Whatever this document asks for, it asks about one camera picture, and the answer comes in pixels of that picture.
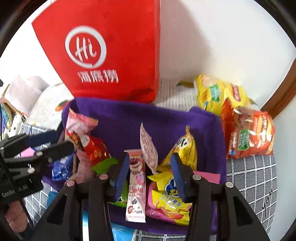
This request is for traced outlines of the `left hand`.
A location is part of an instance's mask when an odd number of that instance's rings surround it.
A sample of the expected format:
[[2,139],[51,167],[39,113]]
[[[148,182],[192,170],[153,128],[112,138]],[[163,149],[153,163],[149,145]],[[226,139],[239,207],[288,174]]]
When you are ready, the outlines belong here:
[[19,201],[12,202],[4,214],[11,229],[17,233],[23,232],[28,224],[27,216],[21,204]]

